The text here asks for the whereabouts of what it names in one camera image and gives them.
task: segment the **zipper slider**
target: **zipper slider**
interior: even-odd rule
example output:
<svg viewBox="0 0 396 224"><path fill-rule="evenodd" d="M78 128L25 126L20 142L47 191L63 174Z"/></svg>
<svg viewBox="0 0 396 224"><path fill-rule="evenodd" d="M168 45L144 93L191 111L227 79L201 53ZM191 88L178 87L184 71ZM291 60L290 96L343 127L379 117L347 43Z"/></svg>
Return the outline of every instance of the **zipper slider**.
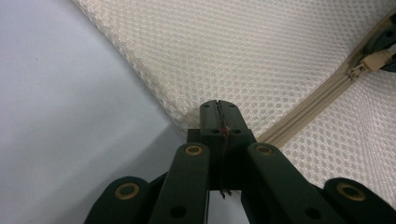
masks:
<svg viewBox="0 0 396 224"><path fill-rule="evenodd" d="M375 72L381 67L387 65L392 59L392 52L388 49L374 52L362 60L359 61L358 65L354 66L348 76L351 79L363 75L368 72Z"/></svg>

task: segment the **screw hole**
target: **screw hole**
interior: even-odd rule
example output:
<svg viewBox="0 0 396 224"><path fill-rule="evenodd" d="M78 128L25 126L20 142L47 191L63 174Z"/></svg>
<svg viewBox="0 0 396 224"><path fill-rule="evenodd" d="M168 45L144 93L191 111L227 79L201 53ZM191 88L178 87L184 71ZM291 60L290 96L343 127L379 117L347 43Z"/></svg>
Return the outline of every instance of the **screw hole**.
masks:
<svg viewBox="0 0 396 224"><path fill-rule="evenodd" d="M315 220L319 220L321 218L320 212L317 209L312 208L312 207L306 208L305 214Z"/></svg>
<svg viewBox="0 0 396 224"><path fill-rule="evenodd" d="M186 216L187 210L184 206L175 206L171 209L171 217L173 218L181 218Z"/></svg>
<svg viewBox="0 0 396 224"><path fill-rule="evenodd" d="M385 33L385 36L386 36L386 37L391 37L391 36L393 36L393 32L392 32L392 31L387 31L387 32Z"/></svg>
<svg viewBox="0 0 396 224"><path fill-rule="evenodd" d="M191 156L198 156L202 153L202 148L198 146L189 146L184 149L184 152Z"/></svg>
<svg viewBox="0 0 396 224"><path fill-rule="evenodd" d="M257 146L257 147L255 147L255 149L258 152L260 152L262 155L265 155L265 156L269 156L274 153L274 151L271 148L265 147L265 146Z"/></svg>
<svg viewBox="0 0 396 224"><path fill-rule="evenodd" d="M239 133L241 133L241 130L235 129L235 130L232 130L231 133L239 134Z"/></svg>
<svg viewBox="0 0 396 224"><path fill-rule="evenodd" d="M349 200L362 202L366 200L366 195L363 191L348 183L340 182L337 184L338 192Z"/></svg>
<svg viewBox="0 0 396 224"><path fill-rule="evenodd" d="M125 183L116 188L115 195L120 200L132 199L139 192L139 186L135 183Z"/></svg>

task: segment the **white mesh fabric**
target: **white mesh fabric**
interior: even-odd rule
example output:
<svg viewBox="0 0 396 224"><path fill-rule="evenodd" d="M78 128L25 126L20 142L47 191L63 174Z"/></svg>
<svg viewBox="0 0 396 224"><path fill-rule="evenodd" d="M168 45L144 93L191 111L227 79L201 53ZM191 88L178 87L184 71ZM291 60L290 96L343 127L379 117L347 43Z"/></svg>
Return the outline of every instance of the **white mesh fabric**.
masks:
<svg viewBox="0 0 396 224"><path fill-rule="evenodd" d="M256 136L326 80L366 34L396 7L396 2L389 0L75 1L134 66L182 130L198 126L201 103L221 99L240 107ZM332 172L335 175L335 172L339 175L354 172L358 175L352 177L364 180L365 184L382 178L382 182L370 186L395 204L394 194L390 193L396 185L395 175L391 173L395 173L395 163L382 166L381 160L387 153L394 152L391 144L396 142L395 130L390 126L396 126L396 121L380 116L386 111L395 112L396 105L391 98L395 82L382 86L379 81L369 84L371 80L377 79L358 81L353 90L359 91L361 97L376 94L386 100L376 101L374 105L364 102L366 107L359 107L357 111L351 110L351 102L339 100L337 104L345 106L344 110L351 115L345 115L341 108L333 111L335 118L347 118L345 122L349 123L340 127L344 127L342 130L350 140L348 137L341 145L343 138L331 139L339 135L339 130L327 129L329 117L322 116L316 119L317 125L311 124L307 129L311 134L322 134L325 141L330 139L329 143L321 144L321 138L319 142L310 140L305 129L305 133L293 138L294 143L284 150L315 183ZM376 88L367 89L367 85L375 83ZM348 117L352 114L361 122ZM375 135L377 131L369 129L371 126L376 130L386 129L389 135L383 135L380 141ZM340 147L329 154L327 149L336 148L336 144ZM302 148L305 153L295 154ZM308 161L309 152L323 153L325 156L316 158L329 165L319 167L320 171L310 170L316 167L317 160ZM344 160L338 159L344 154L350 155L349 164L333 164L338 169L332 169L330 164Z"/></svg>
<svg viewBox="0 0 396 224"><path fill-rule="evenodd" d="M361 77L281 149L312 183L355 179L396 207L396 76Z"/></svg>

